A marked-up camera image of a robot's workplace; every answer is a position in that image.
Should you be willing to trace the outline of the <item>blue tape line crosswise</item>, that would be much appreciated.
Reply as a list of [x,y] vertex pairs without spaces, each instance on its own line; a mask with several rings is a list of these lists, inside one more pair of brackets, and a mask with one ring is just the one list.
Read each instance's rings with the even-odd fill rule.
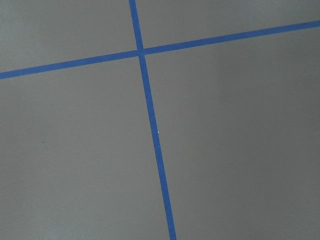
[[144,48],[140,24],[138,21],[134,21],[133,22],[134,36],[137,37],[135,40],[135,42],[137,43],[137,47],[135,50],[5,71],[0,73],[0,79],[5,80],[5,79],[10,79],[15,77],[40,74],[40,73],[63,70],[68,68],[75,68],[75,67],[87,66],[87,65],[104,63],[104,62],[112,62],[116,60],[135,58],[143,54],[153,55],[153,54],[159,54],[164,52],[171,52],[171,51],[177,51],[177,50],[183,50],[183,49],[189,49],[189,48],[195,48],[195,47],[201,47],[201,46],[207,46],[207,45],[213,45],[213,44],[219,44],[219,43],[225,43],[225,42],[232,42],[232,41],[237,41],[242,39],[262,37],[262,36],[281,34],[281,33],[287,33],[287,32],[295,32],[300,30],[318,28],[319,26],[320,26],[320,21],[315,20],[315,21],[309,21],[309,22],[282,25],[282,26],[245,31],[245,32],[239,32],[239,33],[232,33],[232,34],[226,34],[221,36],[214,36],[214,37]]

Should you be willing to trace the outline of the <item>blue tape line lengthwise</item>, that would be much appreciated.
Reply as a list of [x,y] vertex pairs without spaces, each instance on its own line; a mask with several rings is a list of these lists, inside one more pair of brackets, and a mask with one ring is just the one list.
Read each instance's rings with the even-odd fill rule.
[[176,240],[177,234],[175,229],[174,216],[172,212],[171,199],[170,199],[170,193],[169,193],[167,176],[166,176],[166,169],[165,169],[165,164],[163,160],[161,141],[160,141],[159,132],[158,132],[157,119],[155,114],[152,90],[150,86],[148,66],[146,61],[145,49],[143,45],[142,31],[140,27],[137,4],[136,4],[136,1],[134,0],[129,0],[128,2],[129,2],[131,20],[132,20],[135,43],[136,43],[137,56],[139,60],[141,78],[143,83],[146,107],[148,112],[150,131],[151,131],[152,142],[154,147],[154,154],[155,154],[155,159],[157,164],[157,172],[158,172],[159,182],[161,187],[168,234],[171,240]]

